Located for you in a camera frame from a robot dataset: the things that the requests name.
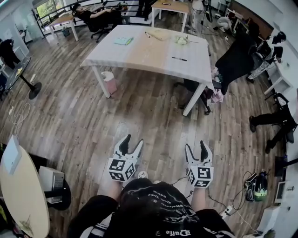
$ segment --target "pen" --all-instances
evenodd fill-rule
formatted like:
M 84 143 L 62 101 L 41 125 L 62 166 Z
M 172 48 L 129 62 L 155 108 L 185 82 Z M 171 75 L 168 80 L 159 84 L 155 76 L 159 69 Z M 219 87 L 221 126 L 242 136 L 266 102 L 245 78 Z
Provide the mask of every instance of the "pen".
M 179 59 L 179 60 L 182 60 L 182 61 L 187 61 L 187 59 L 185 60 L 185 59 L 181 59 L 181 58 L 177 58 L 177 57 L 172 57 L 173 59 Z

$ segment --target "wooden desk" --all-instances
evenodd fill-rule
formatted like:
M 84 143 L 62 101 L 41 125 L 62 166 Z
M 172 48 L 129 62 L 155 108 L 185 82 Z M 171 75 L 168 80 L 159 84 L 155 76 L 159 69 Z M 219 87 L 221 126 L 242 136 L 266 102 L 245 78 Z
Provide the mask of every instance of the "wooden desk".
M 75 31 L 74 23 L 73 23 L 73 19 L 74 19 L 74 18 L 75 18 L 75 17 L 74 17 L 72 14 L 65 14 L 65 15 L 62 15 L 61 17 L 57 18 L 55 21 L 53 21 L 53 22 L 49 25 L 49 26 L 50 26 L 50 31 L 51 31 L 51 33 L 52 33 L 54 39 L 57 41 L 57 44 L 58 44 L 59 42 L 58 42 L 58 39 L 57 39 L 57 37 L 56 37 L 56 35 L 55 35 L 53 29 L 52 29 L 52 26 L 57 25 L 57 24 L 60 24 L 60 23 L 63 23 L 63 22 L 67 22 L 67 21 L 69 22 L 70 27 L 71 27 L 71 29 L 72 29 L 72 31 L 73 31 L 75 40 L 76 40 L 76 41 L 79 40 L 78 35 L 76 34 L 76 31 Z
M 179 1 L 172 1 L 172 0 L 166 0 L 165 3 L 170 3 L 171 5 L 164 5 L 162 2 L 157 1 L 152 5 L 152 22 L 151 26 L 154 27 L 154 18 L 155 14 L 154 11 L 156 9 L 159 10 L 159 19 L 162 17 L 162 10 L 166 11 L 172 11 L 172 12 L 177 12 L 177 13 L 183 13 L 184 14 L 184 19 L 183 19 L 183 24 L 182 24 L 182 29 L 181 32 L 184 32 L 185 28 L 185 23 L 187 19 L 187 14 L 190 13 L 188 3 L 186 2 L 179 2 Z
M 201 93 L 207 86 L 214 90 L 211 80 L 211 68 L 208 54 L 208 43 L 205 39 L 188 35 L 188 44 L 181 46 L 174 42 L 176 35 L 187 34 L 176 31 L 160 29 L 169 34 L 171 38 L 160 41 L 148 37 L 145 31 L 148 26 L 115 27 L 86 57 L 81 66 L 92 66 L 95 76 L 107 98 L 110 97 L 106 84 L 98 66 L 112 66 L 146 70 L 167 75 L 177 76 L 199 82 L 200 85 L 186 106 L 183 115 L 186 116 Z M 134 37 L 130 44 L 118 45 L 114 41 L 119 37 Z M 173 59 L 172 57 L 186 59 L 187 61 Z
M 38 172 L 28 153 L 20 146 L 22 157 L 12 175 L 3 159 L 0 165 L 0 183 L 5 204 L 18 226 L 33 238 L 45 238 L 50 229 L 47 201 Z M 30 229 L 23 223 L 29 223 Z

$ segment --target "power strip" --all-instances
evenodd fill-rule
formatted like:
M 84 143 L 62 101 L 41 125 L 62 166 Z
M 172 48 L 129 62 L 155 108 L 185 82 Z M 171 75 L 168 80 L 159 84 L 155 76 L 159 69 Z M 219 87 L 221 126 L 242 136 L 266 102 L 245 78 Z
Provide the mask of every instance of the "power strip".
M 232 205 L 230 205 L 224 211 L 222 211 L 219 215 L 222 217 L 222 219 L 225 219 L 227 216 L 229 216 L 232 213 L 233 210 L 234 210 L 234 207 Z

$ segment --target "round table base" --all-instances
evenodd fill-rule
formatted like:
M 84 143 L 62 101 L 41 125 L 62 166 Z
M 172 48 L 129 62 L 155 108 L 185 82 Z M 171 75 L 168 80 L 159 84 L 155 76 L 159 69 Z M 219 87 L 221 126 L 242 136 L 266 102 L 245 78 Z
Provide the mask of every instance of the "round table base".
M 29 99 L 34 99 L 38 94 L 39 92 L 41 91 L 41 83 L 36 83 L 34 85 L 34 90 L 31 90 L 30 93 L 29 93 Z

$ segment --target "black hair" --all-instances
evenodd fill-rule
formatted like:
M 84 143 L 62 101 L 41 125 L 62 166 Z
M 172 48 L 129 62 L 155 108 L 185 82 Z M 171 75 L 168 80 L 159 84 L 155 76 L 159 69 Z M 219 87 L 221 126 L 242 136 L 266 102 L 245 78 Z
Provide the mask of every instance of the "black hair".
M 76 4 L 74 4 L 73 5 L 73 11 L 76 11 L 76 9 L 78 8 L 78 7 L 80 7 L 81 5 L 80 5 L 80 3 L 76 3 Z
M 137 198 L 132 196 L 126 199 L 124 195 L 119 208 L 112 215 L 104 238 L 138 238 L 140 237 L 140 231 L 143 233 L 142 238 L 154 237 L 156 230 L 160 228 L 163 217 L 160 206 L 160 202 L 154 203 L 148 197 Z
M 285 40 L 287 40 L 287 36 L 285 35 L 285 33 L 280 32 L 276 36 L 273 37 L 272 44 L 277 44 L 277 43 L 280 43 Z

